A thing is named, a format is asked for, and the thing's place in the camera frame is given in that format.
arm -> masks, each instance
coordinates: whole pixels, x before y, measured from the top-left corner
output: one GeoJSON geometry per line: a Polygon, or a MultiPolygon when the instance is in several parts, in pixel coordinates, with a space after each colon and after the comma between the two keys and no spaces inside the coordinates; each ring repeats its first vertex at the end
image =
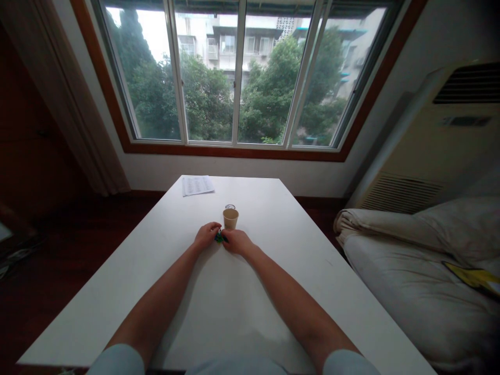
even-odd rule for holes
{"type": "Polygon", "coordinates": [[[241,255],[255,269],[266,287],[276,310],[295,338],[305,349],[316,372],[335,350],[359,353],[346,334],[325,310],[285,270],[255,245],[245,232],[223,230],[224,247],[241,255]]]}
{"type": "Polygon", "coordinates": [[[214,241],[220,227],[219,223],[211,222],[200,228],[193,244],[142,296],[106,348],[116,344],[132,346],[147,369],[179,308],[198,256],[214,241]]]}

hand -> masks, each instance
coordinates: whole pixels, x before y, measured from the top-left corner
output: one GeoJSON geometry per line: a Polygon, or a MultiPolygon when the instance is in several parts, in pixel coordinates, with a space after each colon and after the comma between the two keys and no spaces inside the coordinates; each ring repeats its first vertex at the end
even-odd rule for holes
{"type": "Polygon", "coordinates": [[[246,257],[251,252],[260,250],[260,248],[252,242],[247,234],[241,230],[223,229],[221,234],[226,237],[227,242],[223,241],[222,244],[230,253],[239,254],[246,257]]]}
{"type": "Polygon", "coordinates": [[[216,234],[219,233],[221,226],[221,224],[215,221],[202,226],[194,239],[193,246],[200,251],[209,247],[214,241],[216,234]]]}

person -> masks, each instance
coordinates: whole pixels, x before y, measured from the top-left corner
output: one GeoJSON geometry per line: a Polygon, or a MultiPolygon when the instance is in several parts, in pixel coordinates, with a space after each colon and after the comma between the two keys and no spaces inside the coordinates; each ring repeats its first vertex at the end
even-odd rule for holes
{"type": "MultiPolygon", "coordinates": [[[[137,302],[89,375],[144,374],[168,329],[187,287],[195,263],[213,243],[221,224],[200,228],[193,244],[137,302]]],[[[276,310],[309,355],[318,374],[379,374],[321,306],[285,270],[276,264],[245,232],[222,230],[227,251],[241,255],[258,274],[276,310]]],[[[189,375],[287,374],[268,358],[214,359],[187,371],[189,375]]]]}

baseboard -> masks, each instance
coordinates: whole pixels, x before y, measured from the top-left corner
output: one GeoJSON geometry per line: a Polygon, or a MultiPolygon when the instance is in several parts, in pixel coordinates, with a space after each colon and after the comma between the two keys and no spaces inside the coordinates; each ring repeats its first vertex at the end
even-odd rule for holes
{"type": "Polygon", "coordinates": [[[166,191],[161,190],[131,190],[128,193],[121,193],[122,196],[136,197],[136,198],[158,198],[164,196],[166,191]]]}
{"type": "MultiPolygon", "coordinates": [[[[160,199],[165,193],[166,191],[160,190],[131,190],[128,193],[122,193],[120,195],[138,198],[160,199]]],[[[302,207],[310,209],[334,209],[340,211],[345,207],[347,203],[347,199],[345,198],[296,196],[295,199],[302,207]]]]}
{"type": "Polygon", "coordinates": [[[347,199],[345,198],[296,196],[295,199],[303,208],[309,209],[332,209],[340,211],[347,204],[347,199]]]}

small green object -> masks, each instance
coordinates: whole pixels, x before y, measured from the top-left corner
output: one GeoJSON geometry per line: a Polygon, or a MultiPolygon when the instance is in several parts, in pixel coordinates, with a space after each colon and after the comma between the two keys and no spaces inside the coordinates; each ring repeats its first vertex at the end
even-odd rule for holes
{"type": "Polygon", "coordinates": [[[222,243],[222,241],[224,241],[224,238],[222,237],[222,234],[220,233],[220,231],[215,235],[215,240],[219,244],[222,243]]]}

